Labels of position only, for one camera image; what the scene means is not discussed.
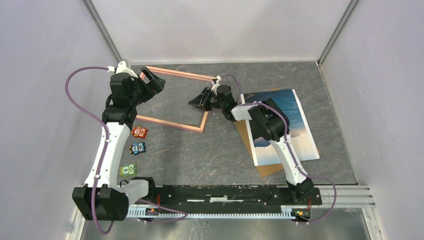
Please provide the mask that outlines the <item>orange picture frame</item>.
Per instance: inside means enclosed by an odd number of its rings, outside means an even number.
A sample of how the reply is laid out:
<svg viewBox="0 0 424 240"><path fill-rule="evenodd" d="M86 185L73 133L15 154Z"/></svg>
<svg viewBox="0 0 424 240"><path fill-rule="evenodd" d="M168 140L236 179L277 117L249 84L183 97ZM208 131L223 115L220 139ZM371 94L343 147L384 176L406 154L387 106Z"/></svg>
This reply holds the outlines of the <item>orange picture frame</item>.
<svg viewBox="0 0 424 240"><path fill-rule="evenodd" d="M183 71L178 71L178 70L165 69L165 68L154 67L154 66L146 66L146 67L152 73L159 73L159 74L165 74L165 75L170 75L170 76L177 76L177 77L194 79L194 80L199 80L199 81L206 81L206 82L212 82L215 79L215 77L208 76L208 75L201 75L201 74L195 74L195 73L183 72ZM168 121L168 120L162 120L162 119L158 119L158 118L154 118L154 117L148 117L148 116L143 116L143 115L137 115L136 116L136 119L137 120L141 120L141 121L145 121L145 122L150 122L150 123L155 123L155 124L161 124L161 125L165 125L165 126L170 126L170 127L175 127L175 128L183 129L183 130L189 130L189 131L194 131L194 132L202 133L204 131L204 128L205 128L205 125L206 125L208 114L209 113L207 111L204 111L203 112L202 118L200 119L199 126L193 126L193 125L188 125L188 124L183 124L183 123L177 123L177 122L172 122L172 121Z"/></svg>

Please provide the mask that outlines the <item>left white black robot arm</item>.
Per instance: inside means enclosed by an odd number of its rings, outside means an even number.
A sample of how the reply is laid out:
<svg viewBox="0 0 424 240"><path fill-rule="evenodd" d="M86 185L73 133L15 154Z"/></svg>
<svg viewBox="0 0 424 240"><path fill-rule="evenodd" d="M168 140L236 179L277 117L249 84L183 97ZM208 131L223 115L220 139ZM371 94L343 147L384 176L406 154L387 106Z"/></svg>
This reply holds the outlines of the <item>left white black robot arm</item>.
<svg viewBox="0 0 424 240"><path fill-rule="evenodd" d="M116 181L137 106L159 94L166 82L147 67L141 68L141 73L148 82L127 67L109 66L106 70L113 73L109 82L111 93L101 117L94 116L102 127L98 151L85 182L72 192L75 205L88 221L123 221L130 205L139 199L151 204L157 198L151 177L132 178L122 188L116 187Z"/></svg>

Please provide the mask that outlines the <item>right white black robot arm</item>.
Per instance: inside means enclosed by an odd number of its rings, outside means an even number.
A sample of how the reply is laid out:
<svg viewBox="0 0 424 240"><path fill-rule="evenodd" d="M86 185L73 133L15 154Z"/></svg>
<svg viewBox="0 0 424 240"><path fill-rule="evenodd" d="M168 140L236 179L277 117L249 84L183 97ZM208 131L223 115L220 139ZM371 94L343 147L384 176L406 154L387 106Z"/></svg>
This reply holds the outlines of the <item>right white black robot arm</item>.
<svg viewBox="0 0 424 240"><path fill-rule="evenodd" d="M239 103L233 97L230 86L219 85L213 88L205 87L188 104L207 112L219 109L224 117L232 122L251 121L253 136L270 142L279 157L289 187L289 199L295 204L302 204L309 198L314 183L294 150L289 118L274 100L269 97L262 101Z"/></svg>

